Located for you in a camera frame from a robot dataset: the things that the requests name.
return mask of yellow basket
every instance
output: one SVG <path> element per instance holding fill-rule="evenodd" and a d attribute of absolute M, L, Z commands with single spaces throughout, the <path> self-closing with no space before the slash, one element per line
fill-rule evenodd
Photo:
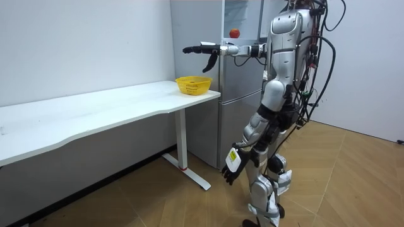
<path fill-rule="evenodd" d="M 188 95 L 202 95 L 209 90 L 212 78 L 203 76 L 186 76 L 178 78 L 175 81 L 182 93 Z"/>

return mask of wooden floor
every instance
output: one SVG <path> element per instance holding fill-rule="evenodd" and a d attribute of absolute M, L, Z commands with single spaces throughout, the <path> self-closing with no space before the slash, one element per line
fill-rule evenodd
<path fill-rule="evenodd" d="M 293 175 L 280 227 L 404 226 L 404 146 L 310 123 L 281 154 Z M 209 191 L 160 158 L 32 226 L 236 227 L 255 220 L 245 173 L 231 187 L 191 155 L 189 167 L 211 183 Z"/>

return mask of robot knee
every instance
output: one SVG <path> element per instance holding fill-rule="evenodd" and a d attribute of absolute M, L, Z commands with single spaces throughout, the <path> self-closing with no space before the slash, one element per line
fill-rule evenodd
<path fill-rule="evenodd" d="M 280 154 L 274 155 L 274 157 L 268 160 L 269 171 L 276 173 L 277 175 L 285 173 L 287 168 L 286 158 Z"/>

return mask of silver refrigerator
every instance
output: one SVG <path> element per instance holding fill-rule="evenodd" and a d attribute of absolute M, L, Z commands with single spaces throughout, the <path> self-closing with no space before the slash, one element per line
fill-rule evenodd
<path fill-rule="evenodd" d="M 234 142 L 242 140 L 243 128 L 257 111 L 261 100 L 264 66 L 249 59 L 242 67 L 234 58 L 219 58 L 216 66 L 202 74 L 209 55 L 183 54 L 187 46 L 200 41 L 258 44 L 263 1 L 171 1 L 175 73 L 182 76 L 213 78 L 211 90 L 219 99 L 186 109 L 188 151 L 209 165 L 222 168 Z M 239 28 L 238 39 L 229 38 L 229 30 Z M 236 58 L 241 64 L 246 58 Z"/>

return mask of table top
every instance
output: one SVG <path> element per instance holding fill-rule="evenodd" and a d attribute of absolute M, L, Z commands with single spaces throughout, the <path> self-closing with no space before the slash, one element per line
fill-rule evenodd
<path fill-rule="evenodd" d="M 182 94 L 160 81 L 0 107 L 0 166 L 29 158 L 113 127 L 220 97 Z"/>

